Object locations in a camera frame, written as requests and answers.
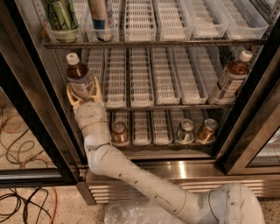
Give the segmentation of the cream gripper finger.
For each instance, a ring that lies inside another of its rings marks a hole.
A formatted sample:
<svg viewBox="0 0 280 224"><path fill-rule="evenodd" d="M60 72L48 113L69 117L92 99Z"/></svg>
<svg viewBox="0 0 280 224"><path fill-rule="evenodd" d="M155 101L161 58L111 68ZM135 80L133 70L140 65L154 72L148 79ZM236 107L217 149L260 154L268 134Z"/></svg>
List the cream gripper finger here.
<svg viewBox="0 0 280 224"><path fill-rule="evenodd" d="M89 99L94 102L102 102L102 91L96 77L93 78L93 85L90 90Z"/></svg>
<svg viewBox="0 0 280 224"><path fill-rule="evenodd" d="M73 110L77 110L84 103L84 100L75 94L70 84L66 86L66 95Z"/></svg>

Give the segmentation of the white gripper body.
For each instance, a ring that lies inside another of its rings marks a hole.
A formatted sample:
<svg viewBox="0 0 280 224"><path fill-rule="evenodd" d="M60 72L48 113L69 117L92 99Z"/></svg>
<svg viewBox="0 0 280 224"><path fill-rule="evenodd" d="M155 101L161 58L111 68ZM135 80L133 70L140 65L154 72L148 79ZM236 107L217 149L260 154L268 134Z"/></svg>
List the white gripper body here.
<svg viewBox="0 0 280 224"><path fill-rule="evenodd" d="M79 128L83 130L90 125L106 122L106 109L100 102L88 101L77 108L74 118Z"/></svg>

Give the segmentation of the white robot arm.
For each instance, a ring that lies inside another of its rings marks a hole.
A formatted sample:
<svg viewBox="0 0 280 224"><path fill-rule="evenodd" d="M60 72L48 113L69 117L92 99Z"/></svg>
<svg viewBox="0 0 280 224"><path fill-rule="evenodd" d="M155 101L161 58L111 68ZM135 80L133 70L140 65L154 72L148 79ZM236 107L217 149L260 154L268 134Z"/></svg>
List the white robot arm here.
<svg viewBox="0 0 280 224"><path fill-rule="evenodd" d="M257 197L243 184L225 184L207 192L191 193L132 163L111 144L98 80L94 80L94 86L96 94L87 101L75 94L71 84L66 86L92 173L128 183L185 224L265 224Z"/></svg>

